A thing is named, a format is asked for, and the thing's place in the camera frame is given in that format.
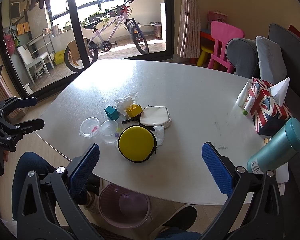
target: gray chair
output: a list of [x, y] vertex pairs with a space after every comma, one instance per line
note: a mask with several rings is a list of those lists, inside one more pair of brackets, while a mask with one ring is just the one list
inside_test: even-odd
[[[278, 43], [287, 67], [290, 85], [285, 98], [293, 117], [300, 121], [300, 38], [277, 24], [269, 27], [268, 38]], [[226, 48], [226, 56], [235, 68], [235, 75], [260, 77], [256, 42], [248, 39], [233, 39]], [[282, 196], [286, 233], [297, 227], [300, 219], [300, 152], [289, 162], [289, 182]]]

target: bicycle seat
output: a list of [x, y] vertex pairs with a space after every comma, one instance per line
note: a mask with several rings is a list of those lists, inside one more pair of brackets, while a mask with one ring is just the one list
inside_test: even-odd
[[102, 20], [98, 20], [98, 21], [89, 23], [89, 24], [85, 25], [84, 28], [86, 30], [92, 30], [98, 23], [101, 23], [101, 22], [102, 22]]

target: cardboard box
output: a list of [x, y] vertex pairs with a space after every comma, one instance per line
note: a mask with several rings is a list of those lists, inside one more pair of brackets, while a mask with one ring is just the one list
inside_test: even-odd
[[247, 100], [252, 96], [256, 98], [250, 113], [256, 131], [260, 135], [275, 135], [292, 117], [285, 102], [280, 107], [270, 96], [269, 88], [272, 86], [270, 82], [254, 78], [247, 98]]

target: curtain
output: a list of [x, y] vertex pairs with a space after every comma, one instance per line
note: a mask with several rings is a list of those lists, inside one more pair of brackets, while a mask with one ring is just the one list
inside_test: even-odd
[[200, 55], [200, 15], [197, 0], [182, 0], [177, 54], [183, 58]]
[[[0, 78], [0, 101], [6, 100], [10, 97], [12, 97], [12, 93], [10, 92], [9, 88], [7, 87], [7, 84], [4, 82], [3, 78]], [[19, 114], [21, 110], [17, 108], [14, 110], [11, 114], [9, 114], [9, 118], [12, 119]]]

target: oval table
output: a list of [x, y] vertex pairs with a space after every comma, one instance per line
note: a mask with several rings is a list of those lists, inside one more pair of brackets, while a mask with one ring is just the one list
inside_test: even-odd
[[[222, 194], [201, 156], [210, 141], [235, 166], [264, 145], [251, 115], [235, 101], [247, 78], [196, 66], [136, 60], [98, 60], [51, 103], [37, 134], [67, 159], [82, 155], [91, 143], [100, 147], [93, 173], [122, 187], [161, 199], [191, 204], [224, 204]], [[89, 117], [100, 123], [114, 100], [138, 92], [143, 108], [166, 106], [172, 123], [157, 153], [143, 163], [125, 159], [114, 144], [100, 136], [79, 135]]]

